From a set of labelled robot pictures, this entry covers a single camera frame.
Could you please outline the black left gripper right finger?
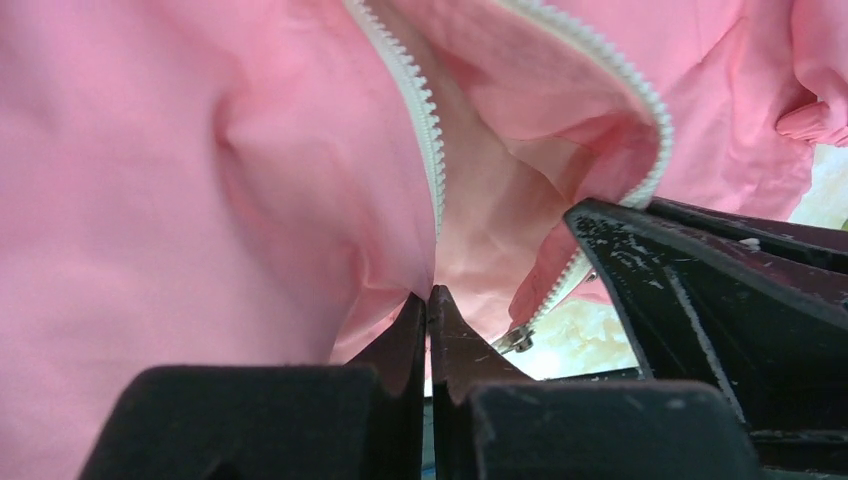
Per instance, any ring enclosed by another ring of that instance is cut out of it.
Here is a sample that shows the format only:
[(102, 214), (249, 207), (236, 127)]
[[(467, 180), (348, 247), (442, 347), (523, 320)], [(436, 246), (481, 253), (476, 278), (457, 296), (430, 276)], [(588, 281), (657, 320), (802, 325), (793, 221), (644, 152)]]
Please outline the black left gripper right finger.
[(703, 383), (531, 379), (429, 299), (440, 479), (760, 479), (757, 454)]

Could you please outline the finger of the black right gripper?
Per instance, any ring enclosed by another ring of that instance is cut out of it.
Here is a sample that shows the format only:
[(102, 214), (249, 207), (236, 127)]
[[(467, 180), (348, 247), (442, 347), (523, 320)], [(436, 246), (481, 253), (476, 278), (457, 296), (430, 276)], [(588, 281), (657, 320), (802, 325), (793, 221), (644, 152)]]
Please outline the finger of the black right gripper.
[(842, 230), (730, 214), (657, 198), (647, 212), (734, 241), (755, 238), (766, 253), (822, 270), (847, 272), (847, 233)]
[(847, 272), (599, 200), (564, 216), (655, 379), (720, 389), (762, 435), (847, 431)]

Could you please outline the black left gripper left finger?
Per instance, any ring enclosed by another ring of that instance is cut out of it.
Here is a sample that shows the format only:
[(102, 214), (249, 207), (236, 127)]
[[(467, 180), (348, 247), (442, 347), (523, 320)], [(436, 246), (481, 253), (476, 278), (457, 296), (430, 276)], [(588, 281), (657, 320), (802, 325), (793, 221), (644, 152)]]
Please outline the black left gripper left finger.
[(161, 366), (119, 397), (85, 479), (416, 479), (426, 306), (344, 365)]

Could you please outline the pink zip-up jacket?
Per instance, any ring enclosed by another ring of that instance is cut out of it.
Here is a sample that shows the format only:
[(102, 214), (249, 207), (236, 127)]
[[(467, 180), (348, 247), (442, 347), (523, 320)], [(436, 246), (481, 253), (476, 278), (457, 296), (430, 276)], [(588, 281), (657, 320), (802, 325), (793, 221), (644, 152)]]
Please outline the pink zip-up jacket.
[(563, 213), (784, 220), (847, 143), (843, 1), (5, 1), (1, 475), (161, 364), (343, 362), (450, 287), (607, 302)]

